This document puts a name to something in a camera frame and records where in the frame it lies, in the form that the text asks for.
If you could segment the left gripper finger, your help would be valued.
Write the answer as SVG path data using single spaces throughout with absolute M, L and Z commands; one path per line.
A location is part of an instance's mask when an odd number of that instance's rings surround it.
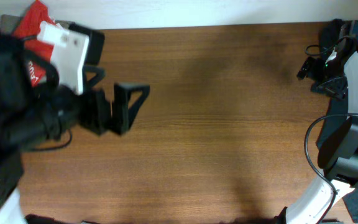
M 94 65 L 84 65 L 82 69 L 83 73 L 83 91 L 86 92 L 92 89 L 98 84 L 105 76 L 105 70 L 103 68 L 96 67 Z M 93 73 L 94 76 L 90 79 L 87 78 L 88 73 Z
M 140 93 L 138 99 L 129 106 L 133 93 Z M 140 107 L 150 94 L 150 86 L 146 84 L 115 83 L 114 102 L 112 102 L 112 131 L 123 135 L 132 127 Z

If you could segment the orange t-shirt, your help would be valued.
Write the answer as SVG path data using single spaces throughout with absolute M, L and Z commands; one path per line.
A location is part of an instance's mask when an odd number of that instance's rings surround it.
M 26 10 L 24 17 L 15 28 L 13 36 L 19 39 L 25 39 L 24 47 L 37 54 L 39 57 L 50 62 L 53 45 L 46 44 L 37 40 L 40 34 L 40 25 L 46 22 L 50 25 L 56 25 L 55 21 L 48 14 L 48 7 L 39 0 L 34 1 Z

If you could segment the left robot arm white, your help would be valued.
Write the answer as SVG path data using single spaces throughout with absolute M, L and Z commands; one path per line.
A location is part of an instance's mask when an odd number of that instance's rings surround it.
M 108 101 L 95 87 L 105 76 L 98 67 L 104 35 L 76 24 L 39 28 L 23 37 L 0 32 L 0 223 L 53 223 L 22 212 L 23 153 L 44 152 L 45 141 L 75 125 L 122 135 L 150 93 L 145 84 L 117 83 Z

